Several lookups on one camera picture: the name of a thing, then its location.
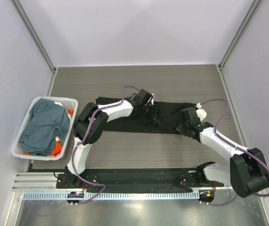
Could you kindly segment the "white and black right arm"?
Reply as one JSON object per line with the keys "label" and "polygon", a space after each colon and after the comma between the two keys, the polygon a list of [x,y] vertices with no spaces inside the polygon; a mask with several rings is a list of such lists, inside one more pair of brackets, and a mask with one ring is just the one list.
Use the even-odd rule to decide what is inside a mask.
{"label": "white and black right arm", "polygon": [[196,174],[196,181],[207,186],[212,181],[232,186],[235,193],[245,198],[250,195],[269,197],[269,168],[258,148],[241,146],[221,134],[209,122],[195,119],[181,123],[177,131],[216,151],[228,161],[229,167],[207,163]]}

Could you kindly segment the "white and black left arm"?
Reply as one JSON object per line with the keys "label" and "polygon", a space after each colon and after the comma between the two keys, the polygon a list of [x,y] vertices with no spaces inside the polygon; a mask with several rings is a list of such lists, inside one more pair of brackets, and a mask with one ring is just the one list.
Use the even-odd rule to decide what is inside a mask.
{"label": "white and black left arm", "polygon": [[150,106],[154,106],[152,94],[142,99],[127,97],[107,105],[88,103],[73,125],[74,148],[65,167],[65,183],[74,188],[83,184],[84,176],[81,173],[86,169],[90,149],[100,139],[108,122],[129,117],[131,114],[146,115]]}

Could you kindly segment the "black t-shirt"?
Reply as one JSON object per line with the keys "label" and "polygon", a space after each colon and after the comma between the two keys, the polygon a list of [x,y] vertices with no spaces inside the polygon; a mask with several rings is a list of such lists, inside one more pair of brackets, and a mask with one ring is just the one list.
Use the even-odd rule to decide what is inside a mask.
{"label": "black t-shirt", "polygon": [[170,103],[155,101],[159,126],[143,124],[140,114],[134,111],[128,117],[121,117],[102,125],[104,131],[150,133],[150,134],[179,134],[177,127],[182,123],[181,110],[194,107],[195,103]]}

